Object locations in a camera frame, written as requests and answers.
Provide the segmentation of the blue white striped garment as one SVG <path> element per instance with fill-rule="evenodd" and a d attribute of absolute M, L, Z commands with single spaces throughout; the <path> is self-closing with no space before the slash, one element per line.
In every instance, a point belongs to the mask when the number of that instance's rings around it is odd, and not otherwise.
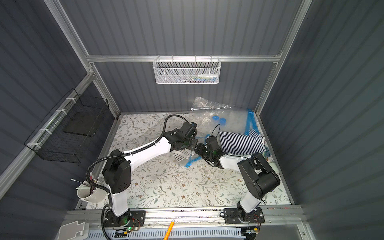
<path fill-rule="evenodd" d="M 221 132 L 219 139 L 223 152 L 238 156 L 250 156 L 266 151 L 264 136 L 251 129 L 249 134 Z"/>

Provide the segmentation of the clear vacuum bag blue zipper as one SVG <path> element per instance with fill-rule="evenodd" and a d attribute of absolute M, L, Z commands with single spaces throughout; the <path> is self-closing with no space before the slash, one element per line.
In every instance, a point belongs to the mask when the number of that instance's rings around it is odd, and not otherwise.
<path fill-rule="evenodd" d="M 225 118 L 228 121 L 230 111 L 234 109 L 239 108 L 209 101 L 202 97 L 196 97 L 191 107 L 191 115 L 193 117 L 193 121 L 198 124 L 199 131 L 209 134 L 217 125 L 220 125 L 220 122 L 214 122 L 212 120 L 212 116 L 219 116 L 220 118 Z M 225 126 L 220 125 L 220 128 L 221 131 L 230 132 L 227 128 L 227 123 Z"/>

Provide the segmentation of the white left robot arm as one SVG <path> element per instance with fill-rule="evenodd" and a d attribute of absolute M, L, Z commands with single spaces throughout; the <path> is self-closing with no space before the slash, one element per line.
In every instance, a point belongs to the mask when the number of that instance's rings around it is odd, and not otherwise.
<path fill-rule="evenodd" d="M 197 123 L 184 122 L 180 128 L 167 131 L 163 126 L 161 135 L 152 142 L 133 150 L 114 151 L 107 159 L 102 170 L 109 204 L 116 217 L 127 214 L 127 188 L 131 185 L 133 172 L 147 162 L 173 151 L 193 150 L 198 140 Z"/>

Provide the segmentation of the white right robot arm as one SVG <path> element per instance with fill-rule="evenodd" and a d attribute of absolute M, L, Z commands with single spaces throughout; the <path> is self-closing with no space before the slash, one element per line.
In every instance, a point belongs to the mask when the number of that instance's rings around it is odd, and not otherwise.
<path fill-rule="evenodd" d="M 198 143 L 195 153 L 212 167 L 241 173 L 247 187 L 245 196 L 237 204 L 237 209 L 242 214 L 252 213 L 265 195 L 281 184 L 278 174 L 262 154 L 239 156 L 226 153 L 214 136 L 208 137 L 204 144 Z"/>

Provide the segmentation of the blue valve cap on bag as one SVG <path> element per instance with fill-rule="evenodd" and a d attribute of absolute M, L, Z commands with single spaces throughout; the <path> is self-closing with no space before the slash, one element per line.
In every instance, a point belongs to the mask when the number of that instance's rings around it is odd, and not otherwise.
<path fill-rule="evenodd" d="M 212 120 L 214 122 L 219 122 L 220 121 L 220 117 L 219 116 L 212 116 Z"/>

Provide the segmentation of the black white striped garment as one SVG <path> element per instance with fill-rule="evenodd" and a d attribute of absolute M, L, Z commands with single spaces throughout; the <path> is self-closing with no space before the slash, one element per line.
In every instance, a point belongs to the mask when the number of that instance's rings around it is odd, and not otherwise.
<path fill-rule="evenodd" d="M 192 159 L 193 152 L 187 149 L 173 151 L 173 156 L 175 157 L 175 160 L 179 166 L 184 167 Z"/>

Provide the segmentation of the blue round valve cap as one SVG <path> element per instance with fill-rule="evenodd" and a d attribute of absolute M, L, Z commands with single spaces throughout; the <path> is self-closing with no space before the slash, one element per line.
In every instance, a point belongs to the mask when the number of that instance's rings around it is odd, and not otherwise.
<path fill-rule="evenodd" d="M 227 120 L 225 118 L 220 118 L 219 122 L 220 122 L 220 125 L 225 126 L 227 123 Z"/>

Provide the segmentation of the orange pencil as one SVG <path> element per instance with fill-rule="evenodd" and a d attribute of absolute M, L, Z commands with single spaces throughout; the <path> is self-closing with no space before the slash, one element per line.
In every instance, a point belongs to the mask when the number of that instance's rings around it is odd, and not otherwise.
<path fill-rule="evenodd" d="M 168 239 L 169 239 L 169 237 L 170 237 L 170 235 L 171 235 L 171 232 L 172 232 L 172 229 L 173 229 L 173 226 L 174 226 L 174 224 L 175 224 L 175 221 L 174 221 L 174 220 L 172 220 L 172 221 L 170 222 L 170 225 L 169 225 L 168 229 L 167 229 L 167 232 L 166 232 L 166 234 L 165 234 L 164 240 L 168 240 Z"/>

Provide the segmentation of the white pen cup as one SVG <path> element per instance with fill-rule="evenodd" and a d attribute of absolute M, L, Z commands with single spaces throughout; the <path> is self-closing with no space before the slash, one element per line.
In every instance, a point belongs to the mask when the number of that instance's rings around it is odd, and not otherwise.
<path fill-rule="evenodd" d="M 99 203 L 107 196 L 107 192 L 100 188 L 91 190 L 91 185 L 86 181 L 83 181 L 76 190 L 79 199 L 88 203 Z"/>

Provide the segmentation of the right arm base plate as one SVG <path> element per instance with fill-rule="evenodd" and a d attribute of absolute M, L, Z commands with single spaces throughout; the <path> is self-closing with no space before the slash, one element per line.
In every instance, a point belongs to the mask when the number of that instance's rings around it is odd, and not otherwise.
<path fill-rule="evenodd" d="M 224 218 L 225 223 L 230 224 L 263 224 L 265 218 L 260 207 L 256 207 L 250 213 L 245 213 L 240 208 L 225 208 L 220 217 Z"/>

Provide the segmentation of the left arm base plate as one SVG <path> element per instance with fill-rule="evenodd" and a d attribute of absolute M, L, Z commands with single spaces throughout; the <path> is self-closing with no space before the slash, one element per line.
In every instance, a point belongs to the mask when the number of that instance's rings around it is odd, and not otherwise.
<path fill-rule="evenodd" d="M 112 210 L 107 210 L 105 213 L 104 226 L 107 228 L 139 228 L 144 225 L 146 213 L 146 211 L 128 211 L 117 217 Z"/>

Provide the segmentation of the white plastic bracket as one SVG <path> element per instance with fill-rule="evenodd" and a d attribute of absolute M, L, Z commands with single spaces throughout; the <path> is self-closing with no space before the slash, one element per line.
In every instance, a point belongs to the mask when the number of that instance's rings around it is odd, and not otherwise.
<path fill-rule="evenodd" d="M 89 236 L 89 230 L 88 223 L 75 221 L 60 227 L 58 240 L 85 240 Z"/>

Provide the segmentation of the aluminium corner frame post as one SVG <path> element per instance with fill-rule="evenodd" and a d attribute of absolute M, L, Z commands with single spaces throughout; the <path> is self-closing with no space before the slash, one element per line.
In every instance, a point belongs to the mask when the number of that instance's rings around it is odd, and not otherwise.
<path fill-rule="evenodd" d="M 290 29 L 288 31 L 287 37 L 284 40 L 284 43 L 282 45 L 282 49 L 277 55 L 278 60 L 274 62 L 274 67 L 271 69 L 270 75 L 266 81 L 266 84 L 263 88 L 263 91 L 261 93 L 261 96 L 259 98 L 259 101 L 255 107 L 254 112 L 256 113 L 257 116 L 259 116 L 267 102 L 267 99 L 270 95 L 270 92 L 284 66 L 284 63 L 287 59 L 287 56 L 295 42 L 296 36 L 303 24 L 303 21 L 310 9 L 310 6 L 312 4 L 312 0 L 305 0 L 301 1 L 298 11 L 295 15 L 295 18 L 290 26 Z"/>

